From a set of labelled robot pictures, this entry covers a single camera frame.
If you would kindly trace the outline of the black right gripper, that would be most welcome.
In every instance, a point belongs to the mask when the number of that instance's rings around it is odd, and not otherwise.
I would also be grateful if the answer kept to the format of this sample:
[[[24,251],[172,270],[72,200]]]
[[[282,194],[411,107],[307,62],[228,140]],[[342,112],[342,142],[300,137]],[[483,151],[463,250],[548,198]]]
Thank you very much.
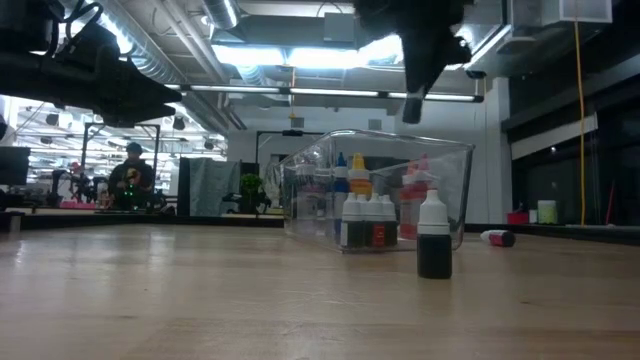
[[[409,32],[449,28],[464,19],[473,0],[353,0],[361,26],[372,33],[402,33],[407,97],[402,120],[421,121],[423,102],[445,67],[471,60],[463,37],[451,31]]]

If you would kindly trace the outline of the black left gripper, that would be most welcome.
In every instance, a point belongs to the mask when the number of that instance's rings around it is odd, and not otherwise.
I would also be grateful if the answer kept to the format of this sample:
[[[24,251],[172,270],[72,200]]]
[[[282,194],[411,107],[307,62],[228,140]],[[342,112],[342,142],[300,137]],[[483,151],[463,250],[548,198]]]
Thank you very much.
[[[120,60],[116,36],[87,23],[67,44],[67,62],[88,81],[90,103],[107,124],[141,123],[175,114],[182,95],[143,75],[129,60]],[[117,106],[153,106],[126,109]]]

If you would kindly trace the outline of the yellow food colouring bottle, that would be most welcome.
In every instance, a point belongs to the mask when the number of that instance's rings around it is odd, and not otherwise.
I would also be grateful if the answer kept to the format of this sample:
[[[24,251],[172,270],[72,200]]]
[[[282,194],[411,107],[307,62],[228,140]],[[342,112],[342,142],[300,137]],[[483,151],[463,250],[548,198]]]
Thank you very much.
[[[369,199],[373,193],[373,185],[370,180],[370,172],[365,167],[364,157],[361,153],[355,153],[352,158],[352,166],[348,170],[348,182],[350,191],[356,195],[364,195]]]

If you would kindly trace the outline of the blue food colouring bottle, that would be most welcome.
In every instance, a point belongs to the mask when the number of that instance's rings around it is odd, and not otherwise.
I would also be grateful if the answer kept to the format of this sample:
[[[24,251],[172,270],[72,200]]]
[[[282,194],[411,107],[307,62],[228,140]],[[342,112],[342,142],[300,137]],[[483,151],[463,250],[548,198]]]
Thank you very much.
[[[334,181],[333,181],[333,225],[334,225],[334,240],[337,244],[340,243],[341,237],[341,225],[342,225],[342,213],[344,202],[349,194],[349,181],[348,181],[348,167],[347,162],[342,152],[339,153],[334,168]]]

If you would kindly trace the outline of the orange-capped red colouring bottle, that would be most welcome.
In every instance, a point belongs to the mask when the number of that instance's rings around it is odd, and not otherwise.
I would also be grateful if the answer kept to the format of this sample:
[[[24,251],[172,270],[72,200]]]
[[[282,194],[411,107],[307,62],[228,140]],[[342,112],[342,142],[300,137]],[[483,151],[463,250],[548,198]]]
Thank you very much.
[[[399,235],[405,240],[416,239],[416,224],[413,220],[414,173],[416,168],[417,166],[413,161],[408,163],[407,171],[402,176],[403,187],[399,193]]]

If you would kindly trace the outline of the small blue colouring bottle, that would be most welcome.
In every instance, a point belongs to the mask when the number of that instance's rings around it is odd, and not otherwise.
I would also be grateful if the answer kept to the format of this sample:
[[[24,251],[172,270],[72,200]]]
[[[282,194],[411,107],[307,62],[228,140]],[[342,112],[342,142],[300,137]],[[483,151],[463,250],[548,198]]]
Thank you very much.
[[[480,234],[480,238],[494,247],[510,248],[516,243],[515,234],[508,230],[487,230]]]

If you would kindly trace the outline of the person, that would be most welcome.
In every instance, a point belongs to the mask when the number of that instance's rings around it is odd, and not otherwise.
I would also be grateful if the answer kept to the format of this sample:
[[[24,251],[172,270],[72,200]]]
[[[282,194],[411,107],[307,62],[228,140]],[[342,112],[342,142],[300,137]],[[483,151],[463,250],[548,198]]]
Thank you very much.
[[[136,142],[126,146],[127,158],[108,178],[109,208],[132,211],[147,206],[153,189],[154,171],[141,158],[143,148]]]

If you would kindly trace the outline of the clear plastic container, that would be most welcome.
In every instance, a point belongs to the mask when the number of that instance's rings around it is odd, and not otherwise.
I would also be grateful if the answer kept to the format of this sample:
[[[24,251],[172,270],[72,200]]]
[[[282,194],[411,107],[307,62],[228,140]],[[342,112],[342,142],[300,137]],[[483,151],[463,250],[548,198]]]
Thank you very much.
[[[422,203],[413,199],[413,220],[416,239],[405,240],[399,235],[402,176],[408,163],[419,161],[423,154],[429,159],[430,172],[437,179],[440,200],[446,204],[452,247],[463,241],[466,206],[474,148],[469,144],[397,135],[365,130],[336,130],[321,136],[284,158],[270,171],[270,184],[277,187],[277,199],[283,208],[285,232],[301,241],[310,241],[334,248],[342,253],[413,251],[416,248],[417,224]],[[344,249],[334,240],[333,181],[334,168],[342,152],[348,170],[355,153],[364,157],[370,172],[373,193],[389,195],[396,208],[398,242],[396,246]]]

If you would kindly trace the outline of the long ceiling tube light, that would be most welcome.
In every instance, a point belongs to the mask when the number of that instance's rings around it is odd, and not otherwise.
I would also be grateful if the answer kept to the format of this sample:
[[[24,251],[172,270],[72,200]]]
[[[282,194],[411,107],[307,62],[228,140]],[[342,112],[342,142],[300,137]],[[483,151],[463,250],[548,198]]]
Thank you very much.
[[[389,100],[406,100],[416,98],[416,94],[380,90],[349,90],[301,87],[269,87],[269,86],[236,86],[236,85],[191,85],[166,84],[166,87],[179,92],[220,92],[234,94],[286,95],[286,96],[331,96],[353,98],[376,98]],[[481,103],[482,95],[465,95],[449,93],[427,93],[423,99],[433,102]]]

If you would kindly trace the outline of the grey partition panel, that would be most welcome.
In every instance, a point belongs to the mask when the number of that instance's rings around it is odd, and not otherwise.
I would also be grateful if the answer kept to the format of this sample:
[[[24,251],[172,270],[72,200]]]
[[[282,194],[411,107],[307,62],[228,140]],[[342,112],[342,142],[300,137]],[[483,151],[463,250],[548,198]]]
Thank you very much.
[[[233,203],[224,202],[223,198],[239,190],[240,163],[191,158],[189,165],[190,215],[221,217],[234,206]]]

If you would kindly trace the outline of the green potted plant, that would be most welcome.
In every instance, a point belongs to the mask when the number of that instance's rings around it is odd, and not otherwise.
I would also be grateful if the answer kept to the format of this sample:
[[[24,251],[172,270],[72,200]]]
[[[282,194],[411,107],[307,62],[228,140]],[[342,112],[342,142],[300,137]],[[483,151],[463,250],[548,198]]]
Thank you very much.
[[[262,179],[255,174],[242,175],[239,190],[241,196],[239,211],[243,214],[258,214],[258,210],[264,204],[266,197]]]

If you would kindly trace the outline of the white ceiling unit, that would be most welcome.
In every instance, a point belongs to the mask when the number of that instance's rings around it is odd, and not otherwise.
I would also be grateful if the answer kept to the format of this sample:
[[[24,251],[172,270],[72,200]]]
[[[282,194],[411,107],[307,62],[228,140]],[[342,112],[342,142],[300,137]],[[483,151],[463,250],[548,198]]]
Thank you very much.
[[[612,0],[541,0],[541,24],[613,22]]]

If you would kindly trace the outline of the pale green tub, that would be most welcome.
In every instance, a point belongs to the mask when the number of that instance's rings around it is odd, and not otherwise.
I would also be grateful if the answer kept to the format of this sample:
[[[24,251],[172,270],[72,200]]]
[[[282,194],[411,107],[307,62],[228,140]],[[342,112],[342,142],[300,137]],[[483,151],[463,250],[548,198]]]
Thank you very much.
[[[538,223],[555,225],[558,223],[558,206],[556,200],[539,200],[537,202]]]

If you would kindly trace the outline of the black gantry frame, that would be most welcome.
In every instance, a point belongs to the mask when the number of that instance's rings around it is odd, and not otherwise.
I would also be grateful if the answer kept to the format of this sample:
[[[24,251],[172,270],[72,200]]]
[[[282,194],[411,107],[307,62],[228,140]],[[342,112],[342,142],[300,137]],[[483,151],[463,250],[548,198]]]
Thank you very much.
[[[155,135],[151,137],[151,139],[154,141],[153,171],[154,171],[154,174],[157,174],[161,126],[157,124],[145,124],[145,123],[116,122],[115,124],[107,124],[105,122],[102,122],[102,123],[86,122],[84,124],[83,142],[82,142],[82,148],[81,148],[81,167],[83,169],[86,169],[86,158],[87,158],[89,141],[92,140],[94,137],[98,136],[100,132],[106,127],[122,128],[122,129],[133,129],[133,128],[139,127],[139,128],[154,129]]]

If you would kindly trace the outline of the black partition post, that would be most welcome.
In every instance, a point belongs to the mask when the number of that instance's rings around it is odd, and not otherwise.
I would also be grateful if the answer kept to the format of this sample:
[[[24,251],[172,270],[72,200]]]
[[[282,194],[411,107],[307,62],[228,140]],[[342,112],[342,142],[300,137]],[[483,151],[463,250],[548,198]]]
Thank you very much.
[[[181,217],[188,217],[190,215],[190,182],[190,159],[181,157],[179,161],[177,189],[177,215]]]

